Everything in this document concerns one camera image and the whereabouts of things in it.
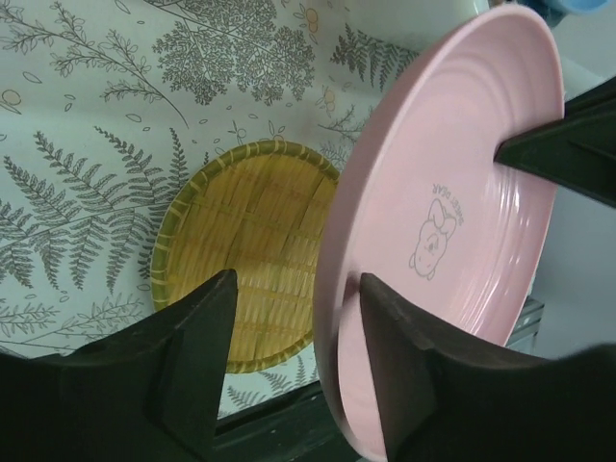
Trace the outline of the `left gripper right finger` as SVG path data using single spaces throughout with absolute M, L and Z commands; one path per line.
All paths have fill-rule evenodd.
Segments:
M 614 345 L 548 360 L 467 333 L 373 274 L 359 295 L 389 460 L 614 459 Z

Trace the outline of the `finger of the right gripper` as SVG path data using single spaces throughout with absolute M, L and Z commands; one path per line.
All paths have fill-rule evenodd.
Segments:
M 614 115 L 615 91 L 616 78 L 611 77 L 567 101 L 564 105 L 564 117 Z
M 495 161 L 615 205 L 615 116 L 576 115 L 504 141 Z

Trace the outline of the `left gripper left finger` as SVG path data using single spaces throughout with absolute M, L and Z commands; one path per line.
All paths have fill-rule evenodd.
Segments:
M 237 297 L 226 269 L 70 354 L 3 354 L 2 459 L 210 460 Z

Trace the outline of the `blue round plate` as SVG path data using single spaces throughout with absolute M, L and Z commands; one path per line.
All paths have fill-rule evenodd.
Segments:
M 535 10 L 553 29 L 568 15 L 588 15 L 605 9 L 610 0 L 533 0 L 521 2 Z

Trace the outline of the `pink round plate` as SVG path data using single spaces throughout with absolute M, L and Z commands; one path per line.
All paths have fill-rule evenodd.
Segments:
M 538 265 L 556 187 L 497 165 L 494 154 L 502 141 L 563 112 L 552 33 L 517 4 L 482 13 L 432 44 L 373 110 L 327 214 L 313 296 L 323 393 L 361 456 L 386 459 L 361 275 L 505 344 Z

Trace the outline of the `yellow woven plate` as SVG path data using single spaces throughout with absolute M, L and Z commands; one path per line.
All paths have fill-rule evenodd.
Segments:
M 276 366 L 313 340 L 321 236 L 340 173 L 291 141 L 230 149 L 167 207 L 150 262 L 151 298 L 167 308 L 221 270 L 238 277 L 229 373 Z

